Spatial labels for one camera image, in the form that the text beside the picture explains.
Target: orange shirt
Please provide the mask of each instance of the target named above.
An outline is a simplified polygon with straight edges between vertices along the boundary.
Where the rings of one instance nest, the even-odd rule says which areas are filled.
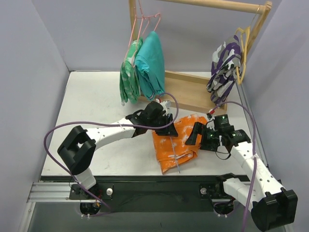
[[[163,174],[168,169],[177,167],[177,162],[178,165],[181,165],[197,157],[201,135],[199,134],[197,136],[197,142],[195,145],[184,144],[185,141],[189,138],[195,122],[201,122],[205,124],[207,121],[206,118],[198,117],[197,114],[189,115],[187,117],[176,120],[174,125],[178,133],[178,137],[158,136],[153,131],[156,158],[160,163],[161,171]]]

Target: table surface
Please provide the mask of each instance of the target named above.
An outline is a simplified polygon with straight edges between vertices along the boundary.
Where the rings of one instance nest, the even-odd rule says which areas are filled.
[[[209,76],[208,72],[198,74]],[[240,102],[238,91],[233,87],[228,100]],[[71,121],[94,121],[113,123],[136,110],[144,109],[146,102],[121,105],[119,94],[119,72],[71,72],[57,125]],[[196,112],[180,109],[178,117]],[[243,129],[250,136],[243,109],[235,104],[227,108],[229,121],[235,129]],[[62,159],[56,152],[59,145],[74,127],[67,126],[56,130],[53,134],[50,151],[58,161]],[[100,175],[162,175],[156,160],[151,132],[133,139],[123,139],[98,149],[92,159],[90,169],[95,176]],[[225,173],[245,174],[236,160],[220,160],[214,152],[198,152],[198,157],[177,168],[167,171],[165,175],[220,175]],[[46,157],[42,176],[68,176],[49,156]]]

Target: gray wall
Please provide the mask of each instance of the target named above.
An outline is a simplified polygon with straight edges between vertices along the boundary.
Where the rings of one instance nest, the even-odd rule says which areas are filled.
[[[32,1],[69,70],[120,69],[131,33],[128,0]],[[268,19],[280,2],[273,0]],[[145,15],[162,14],[157,32],[166,69],[175,71],[209,71],[212,53],[238,27],[249,26],[254,16],[154,0],[141,3]]]
[[[309,2],[297,2],[282,1],[243,84],[270,170],[299,197],[294,227],[302,232],[309,219]]]
[[[0,31],[0,230],[15,232],[69,73],[30,0],[1,1]]]

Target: wooden frame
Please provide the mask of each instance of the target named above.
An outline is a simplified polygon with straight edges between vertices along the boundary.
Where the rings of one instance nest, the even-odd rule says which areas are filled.
[[[253,46],[253,43],[258,36],[266,18],[271,10],[272,2],[266,1],[264,5],[226,1],[226,0],[161,0],[174,3],[182,3],[196,6],[204,6],[218,9],[226,9],[231,11],[247,12],[253,14],[259,14],[255,25],[252,27],[247,54]],[[135,20],[135,0],[129,0],[130,9],[130,21],[131,29],[133,29],[133,24]],[[138,36],[137,27],[134,28],[132,39],[136,40]],[[210,78],[188,75],[181,72],[165,71],[165,89],[166,92],[172,93],[177,99],[180,108],[185,110],[197,111],[202,113],[207,113],[212,109],[215,104],[210,100],[210,93],[206,90],[206,85]],[[164,97],[172,102],[175,106],[174,101],[170,97]],[[216,113],[224,114],[227,111],[227,105],[220,107]]]

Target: screw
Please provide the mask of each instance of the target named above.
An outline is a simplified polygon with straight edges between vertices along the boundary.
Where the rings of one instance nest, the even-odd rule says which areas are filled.
[[[106,194],[107,194],[108,196],[111,196],[111,195],[112,195],[112,188],[106,189]]]
[[[202,195],[205,195],[205,194],[207,193],[207,189],[206,189],[206,188],[201,188],[200,191],[201,191],[201,194],[202,194]]]

